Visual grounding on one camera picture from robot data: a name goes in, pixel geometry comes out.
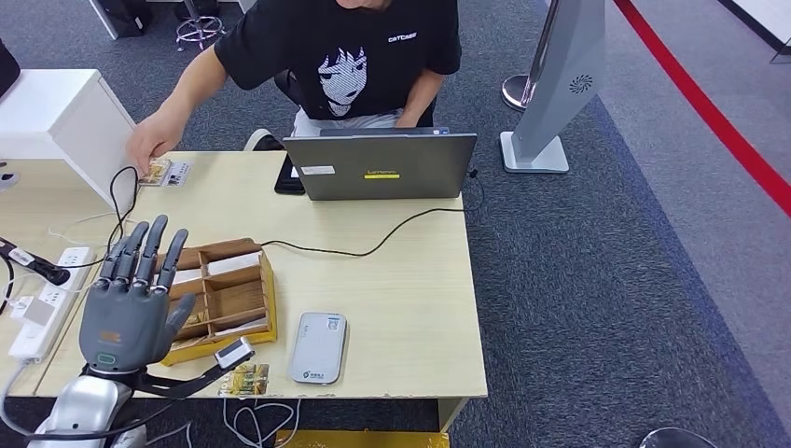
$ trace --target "gray shorts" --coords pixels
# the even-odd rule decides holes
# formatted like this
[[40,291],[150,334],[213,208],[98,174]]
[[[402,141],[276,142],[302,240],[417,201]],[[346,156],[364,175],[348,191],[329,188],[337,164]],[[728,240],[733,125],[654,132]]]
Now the gray shorts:
[[294,119],[292,137],[317,137],[322,129],[359,129],[359,128],[393,128],[404,112],[398,109],[393,113],[355,117],[353,119],[310,119],[303,109],[297,112]]

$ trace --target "black cable wire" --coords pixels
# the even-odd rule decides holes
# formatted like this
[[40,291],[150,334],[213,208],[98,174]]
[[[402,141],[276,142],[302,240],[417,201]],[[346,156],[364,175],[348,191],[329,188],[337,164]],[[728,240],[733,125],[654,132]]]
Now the black cable wire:
[[[118,207],[118,200],[116,199],[115,186],[116,186],[116,180],[118,180],[118,177],[120,175],[122,175],[124,172],[129,171],[129,170],[132,170],[132,172],[134,173],[134,192],[132,193],[132,204],[130,204],[129,210],[127,210],[126,213],[124,213],[122,215],[121,212],[120,212],[120,209]],[[118,231],[120,231],[120,236],[118,237],[119,240],[124,237],[123,221],[126,220],[126,218],[132,213],[132,210],[134,210],[134,207],[137,205],[137,192],[139,190],[139,188],[137,186],[137,182],[139,180],[140,180],[140,178],[139,178],[139,176],[137,174],[137,170],[133,166],[126,166],[126,167],[121,168],[120,170],[118,170],[116,175],[113,176],[112,180],[110,180],[110,198],[113,200],[113,207],[115,208],[115,211],[116,211],[116,218],[118,219],[118,224],[116,224],[116,227],[113,228],[113,231],[110,233],[110,237],[107,238],[107,252],[103,256],[101,256],[99,259],[97,259],[96,261],[94,261],[92,263],[80,264],[78,266],[58,266],[58,265],[55,265],[56,267],[58,267],[58,268],[67,268],[67,269],[87,268],[89,266],[95,266],[95,265],[97,265],[99,263],[104,262],[104,259],[107,257],[107,254],[110,253],[110,249],[112,248],[113,239],[115,238],[116,233]]]
[[108,437],[117,436],[118,434],[123,434],[124,432],[131,431],[137,427],[141,427],[146,423],[150,422],[154,418],[160,416],[162,413],[167,411],[171,408],[179,399],[173,399],[168,404],[162,406],[161,409],[152,413],[148,417],[141,418],[140,420],[136,420],[134,423],[129,423],[124,427],[119,427],[116,429],[111,429],[109,431],[103,432],[91,432],[88,434],[31,434],[25,437],[26,441],[95,441],[98,439],[106,439]]
[[318,253],[321,253],[321,254],[343,255],[345,257],[355,257],[355,258],[359,258],[359,259],[361,259],[363,257],[367,257],[367,256],[373,254],[374,252],[376,252],[377,250],[381,249],[382,246],[385,243],[387,243],[387,240],[389,240],[391,236],[393,236],[399,229],[404,227],[408,222],[412,221],[413,219],[417,219],[418,217],[424,217],[424,216],[426,216],[428,214],[435,213],[435,212],[463,213],[463,212],[476,212],[476,211],[478,211],[481,208],[481,206],[483,205],[484,201],[486,200],[485,192],[484,192],[484,189],[483,189],[483,184],[481,184],[480,180],[478,179],[478,170],[473,170],[472,172],[470,172],[469,176],[470,176],[471,179],[475,180],[478,183],[478,186],[480,188],[480,200],[478,201],[478,205],[476,205],[473,208],[432,208],[432,209],[429,209],[429,210],[422,211],[421,213],[412,215],[411,217],[408,217],[408,218],[404,219],[403,221],[401,221],[400,223],[398,223],[398,225],[395,226],[389,233],[387,233],[387,235],[385,235],[384,238],[382,238],[382,240],[375,247],[373,247],[372,249],[370,249],[367,252],[355,253],[355,252],[345,252],[345,251],[342,251],[342,250],[319,249],[319,248],[315,248],[315,247],[304,247],[304,246],[301,246],[301,245],[295,245],[293,243],[288,243],[287,241],[281,241],[281,240],[272,240],[272,241],[268,241],[266,243],[262,243],[261,247],[264,247],[264,246],[267,246],[267,245],[284,245],[286,247],[291,247],[293,249],[301,250],[303,252],[318,252]]
[[6,288],[6,299],[3,301],[3,304],[0,305],[1,315],[6,310],[8,300],[11,299],[11,291],[14,289],[14,265],[11,264],[11,261],[3,254],[0,254],[0,259],[3,259],[8,267],[8,287]]

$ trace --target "red floor line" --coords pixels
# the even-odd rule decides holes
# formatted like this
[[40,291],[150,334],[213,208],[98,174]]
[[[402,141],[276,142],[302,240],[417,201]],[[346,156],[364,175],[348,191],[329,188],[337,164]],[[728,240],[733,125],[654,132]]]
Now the red floor line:
[[742,164],[747,173],[780,205],[791,217],[791,185],[771,167],[756,149],[739,133],[700,86],[675,59],[670,50],[643,18],[631,0],[614,0],[631,27],[659,65],[665,70],[678,90],[709,125],[717,138],[728,148],[733,157]]

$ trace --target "desk surface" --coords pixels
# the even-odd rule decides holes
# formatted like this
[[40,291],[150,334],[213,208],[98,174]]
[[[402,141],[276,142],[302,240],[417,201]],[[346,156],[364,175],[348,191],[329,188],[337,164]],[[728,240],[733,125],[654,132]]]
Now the desk surface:
[[[187,245],[251,237],[365,251],[401,220],[462,200],[313,203],[277,195],[283,152],[172,153],[194,161],[184,187],[143,189],[135,219],[169,216],[169,239],[189,229]],[[451,398],[487,394],[478,313],[461,213],[421,217],[364,259],[266,249],[275,272],[279,339],[256,345],[254,361],[270,364],[268,397]],[[349,322],[341,378],[333,385],[300,385],[287,375],[302,313],[331,312]],[[67,330],[36,394],[56,395],[83,365],[77,334],[81,310]],[[187,379],[212,358],[155,375]],[[216,397],[217,385],[200,396]]]
[[[7,171],[20,174],[20,182],[8,191],[0,192],[0,235],[26,250],[50,260],[57,260],[66,247],[76,246],[64,239],[48,236],[62,229],[64,222],[109,212],[107,204],[64,161],[8,161]],[[68,233],[79,242],[100,244],[114,227],[114,217],[102,217]],[[27,273],[15,265],[17,277]],[[8,281],[8,272],[0,262],[0,288]],[[20,292],[36,295],[43,282],[34,277],[24,279]],[[14,286],[16,295],[18,286]],[[77,307],[67,317],[71,319]],[[10,309],[0,315],[0,384],[4,384],[16,368],[8,355],[21,324],[12,320]],[[33,395],[49,364],[45,361],[28,367],[11,389],[11,395]]]

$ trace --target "man's right hand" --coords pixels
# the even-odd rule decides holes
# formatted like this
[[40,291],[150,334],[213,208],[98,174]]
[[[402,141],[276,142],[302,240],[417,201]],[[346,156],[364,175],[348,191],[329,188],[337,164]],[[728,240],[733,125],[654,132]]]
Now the man's right hand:
[[188,119],[188,112],[168,107],[166,103],[137,125],[127,142],[126,150],[143,175],[148,174],[148,165],[152,158],[157,158],[178,145]]

